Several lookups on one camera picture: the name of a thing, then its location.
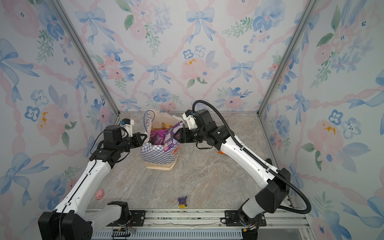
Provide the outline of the small purple snack packet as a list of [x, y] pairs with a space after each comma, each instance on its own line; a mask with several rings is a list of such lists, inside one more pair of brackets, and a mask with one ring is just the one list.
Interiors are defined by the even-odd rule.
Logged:
[[176, 135], [177, 131], [181, 129], [184, 126], [183, 122], [180, 121], [176, 125], [174, 125], [172, 128], [170, 128], [166, 135], [164, 140], [164, 152], [168, 152], [171, 150], [177, 143], [177, 141], [174, 139], [174, 136]]

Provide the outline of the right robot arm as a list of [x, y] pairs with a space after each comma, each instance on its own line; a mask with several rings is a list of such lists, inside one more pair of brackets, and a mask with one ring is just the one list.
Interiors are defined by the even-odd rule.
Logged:
[[290, 187], [275, 177], [272, 171], [275, 171], [280, 177], [285, 179], [290, 177], [290, 173], [286, 170], [279, 172], [276, 167], [264, 160], [258, 163], [250, 156], [252, 151], [235, 143], [231, 133], [224, 125], [210, 131], [208, 127], [191, 130], [189, 128], [181, 128], [173, 138], [181, 144], [198, 144], [205, 141], [208, 145], [235, 160], [236, 163], [251, 175], [261, 190], [254, 197], [246, 200], [238, 210], [239, 221], [243, 225], [249, 226], [254, 224], [260, 214], [273, 214], [290, 192]]

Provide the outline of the purple grape candy bag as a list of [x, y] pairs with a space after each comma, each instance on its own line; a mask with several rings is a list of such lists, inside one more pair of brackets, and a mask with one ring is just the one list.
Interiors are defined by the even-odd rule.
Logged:
[[154, 130], [151, 131], [149, 143], [152, 145], [163, 145], [168, 130]]

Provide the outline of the Fox's fruits candy bag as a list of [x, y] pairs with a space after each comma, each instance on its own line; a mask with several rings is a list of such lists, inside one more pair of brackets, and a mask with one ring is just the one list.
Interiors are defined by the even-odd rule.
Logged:
[[162, 123], [161, 124], [161, 129], [162, 130], [169, 130], [171, 128], [173, 128], [174, 126], [173, 125], [170, 125], [170, 124], [166, 124], [166, 123]]

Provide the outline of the blue checkered paper bag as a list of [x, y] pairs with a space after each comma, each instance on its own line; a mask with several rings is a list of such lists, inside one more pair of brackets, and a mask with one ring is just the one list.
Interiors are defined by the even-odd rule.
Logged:
[[181, 151], [181, 144], [177, 142], [171, 150], [164, 152], [163, 145], [152, 145], [149, 143], [149, 140], [151, 131], [161, 130], [162, 123], [174, 126], [180, 121], [184, 123], [182, 118], [172, 116], [168, 113], [161, 113], [156, 110], [148, 110], [145, 112], [143, 122], [145, 134], [147, 134], [148, 138], [141, 148], [141, 156], [147, 169], [170, 171], [174, 168]]

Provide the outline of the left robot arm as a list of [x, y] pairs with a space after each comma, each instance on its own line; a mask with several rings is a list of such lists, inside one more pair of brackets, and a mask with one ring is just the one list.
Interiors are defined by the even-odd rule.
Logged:
[[147, 135], [114, 137], [104, 134], [90, 156], [86, 170], [67, 196], [51, 212], [44, 212], [38, 220], [43, 240], [89, 240], [92, 235], [111, 223], [126, 228], [132, 221], [128, 203], [114, 201], [100, 211], [86, 216], [87, 207], [99, 185], [111, 169], [132, 149], [140, 148]]

